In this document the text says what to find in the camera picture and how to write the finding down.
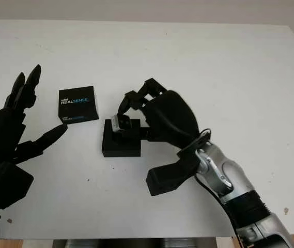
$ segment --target robotic arm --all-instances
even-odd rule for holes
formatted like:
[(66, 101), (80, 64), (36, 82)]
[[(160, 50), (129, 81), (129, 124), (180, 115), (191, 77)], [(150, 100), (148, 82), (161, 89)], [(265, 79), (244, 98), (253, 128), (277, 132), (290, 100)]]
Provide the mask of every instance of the robotic arm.
[(24, 110), (34, 105), (35, 87), (39, 83), (41, 67), (37, 65), (25, 82), (23, 73), (17, 77), (11, 94), (0, 110), (0, 209), (5, 209), (25, 197), (33, 176), (17, 164), (42, 155), (67, 130), (66, 125), (45, 133), (36, 141), (19, 143), (25, 130)]
[[(154, 97), (150, 101), (145, 98), (148, 94)], [(149, 128), (132, 130), (130, 118), (124, 115), (129, 108), (142, 111)], [(164, 141), (181, 149), (176, 163), (148, 172), (146, 182), (151, 195), (175, 190), (194, 176), (221, 204), (241, 245), (294, 248), (291, 235), (260, 200), (242, 168), (210, 141), (210, 129), (199, 132), (193, 112), (176, 92), (166, 90), (154, 79), (147, 80), (138, 92), (125, 94), (112, 128), (122, 136)]]

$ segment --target white tabletop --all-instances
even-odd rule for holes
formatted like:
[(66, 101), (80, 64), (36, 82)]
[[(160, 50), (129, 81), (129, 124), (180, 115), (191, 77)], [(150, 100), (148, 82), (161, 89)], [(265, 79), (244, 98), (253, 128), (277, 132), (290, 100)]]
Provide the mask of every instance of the white tabletop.
[(60, 124), (59, 89), (94, 85), (100, 119), (70, 125), (43, 156), (20, 165), (34, 182), (2, 212), (0, 237), (233, 234), (221, 207), (193, 179), (150, 196), (147, 172), (176, 161), (174, 147), (142, 142), (141, 158), (103, 157), (104, 120), (124, 93), (150, 77), (181, 94), (200, 128), (212, 129), (212, 140), (294, 233), (294, 34), (288, 27), (0, 21), (0, 108), (18, 73), (36, 64), (42, 75), (22, 141)]

